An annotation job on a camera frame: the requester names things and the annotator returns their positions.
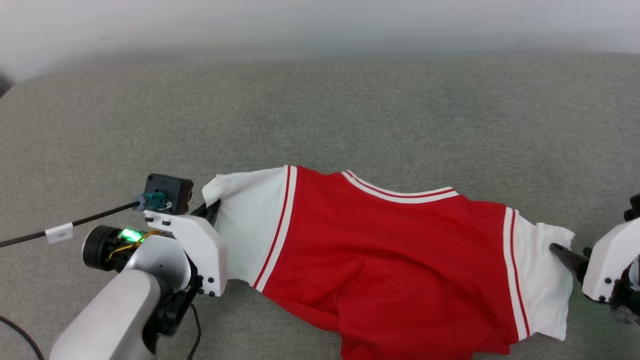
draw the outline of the green light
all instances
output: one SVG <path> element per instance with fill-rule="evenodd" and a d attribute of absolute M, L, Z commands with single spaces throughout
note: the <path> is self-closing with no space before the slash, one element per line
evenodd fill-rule
<path fill-rule="evenodd" d="M 125 241 L 128 241 L 130 243 L 135 243 L 135 242 L 138 242 L 138 240 L 140 240 L 140 238 L 142 237 L 142 234 L 138 233 L 137 231 L 133 231 L 131 229 L 124 229 L 120 233 L 120 236 Z"/>

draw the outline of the red and white jersey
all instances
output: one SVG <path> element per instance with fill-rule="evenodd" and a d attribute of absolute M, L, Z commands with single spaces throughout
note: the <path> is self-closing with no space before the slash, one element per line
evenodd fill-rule
<path fill-rule="evenodd" d="M 452 188 L 384 190 L 352 172 L 218 175 L 228 272 L 339 331 L 344 359 L 470 359 L 535 332 L 563 340 L 572 275 L 548 250 L 573 233 Z"/>

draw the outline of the robotic arm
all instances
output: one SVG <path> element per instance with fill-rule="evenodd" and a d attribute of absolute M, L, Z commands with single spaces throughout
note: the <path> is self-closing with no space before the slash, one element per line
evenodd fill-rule
<path fill-rule="evenodd" d="M 608 304 L 617 321 L 640 325 L 640 194 L 630 202 L 626 222 L 593 248 L 584 248 L 584 256 L 558 244 L 550 250 L 576 276 L 589 300 Z"/>
<path fill-rule="evenodd" d="M 159 337 L 175 334 L 196 294 L 222 295 L 227 246 L 213 228 L 220 202 L 176 215 L 187 211 L 192 186 L 152 174 L 139 210 L 154 231 L 99 225 L 87 236 L 84 263 L 119 274 L 65 329 L 51 360 L 156 359 Z"/>

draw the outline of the white background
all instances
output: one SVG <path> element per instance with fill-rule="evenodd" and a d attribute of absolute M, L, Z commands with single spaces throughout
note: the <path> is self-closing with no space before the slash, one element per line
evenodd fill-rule
<path fill-rule="evenodd" d="M 0 73 L 540 51 L 640 53 L 639 0 L 0 0 Z"/>

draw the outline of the white label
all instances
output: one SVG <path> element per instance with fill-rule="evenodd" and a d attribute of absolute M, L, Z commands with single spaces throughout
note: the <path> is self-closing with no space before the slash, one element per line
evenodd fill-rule
<path fill-rule="evenodd" d="M 47 234 L 47 241 L 50 244 L 57 243 L 58 241 L 71 239 L 74 237 L 74 225 L 71 223 L 60 225 L 45 231 Z"/>

